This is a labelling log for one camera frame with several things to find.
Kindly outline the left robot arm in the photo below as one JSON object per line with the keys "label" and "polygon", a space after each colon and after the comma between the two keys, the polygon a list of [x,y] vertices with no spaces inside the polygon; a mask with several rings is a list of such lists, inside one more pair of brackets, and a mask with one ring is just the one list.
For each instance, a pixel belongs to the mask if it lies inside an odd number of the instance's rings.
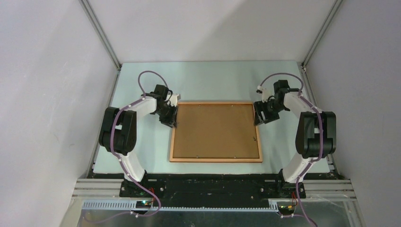
{"label": "left robot arm", "polygon": [[118,159],[124,178],[133,182],[131,191],[138,197],[144,197],[149,192],[149,183],[143,180],[146,170],[133,152],[137,142],[138,120],[149,114],[157,114],[161,124],[176,128],[180,98],[180,94],[173,93],[165,85],[156,85],[154,91],[144,93],[131,104],[122,108],[110,106],[105,110],[99,144]]}

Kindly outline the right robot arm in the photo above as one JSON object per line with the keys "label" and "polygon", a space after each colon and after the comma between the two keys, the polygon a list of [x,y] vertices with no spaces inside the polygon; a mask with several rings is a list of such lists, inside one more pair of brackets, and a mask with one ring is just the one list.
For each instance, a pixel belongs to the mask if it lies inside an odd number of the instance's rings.
{"label": "right robot arm", "polygon": [[262,85],[257,86],[261,100],[253,103],[255,126],[273,125],[269,130],[273,138],[283,141],[289,135],[282,129],[281,112],[291,112],[297,123],[294,137],[295,153],[290,162],[283,167],[275,178],[275,192],[286,198],[298,191],[306,173],[320,160],[336,150],[336,114],[324,111],[312,104],[301,89],[291,88],[287,80],[278,80],[270,93]]}

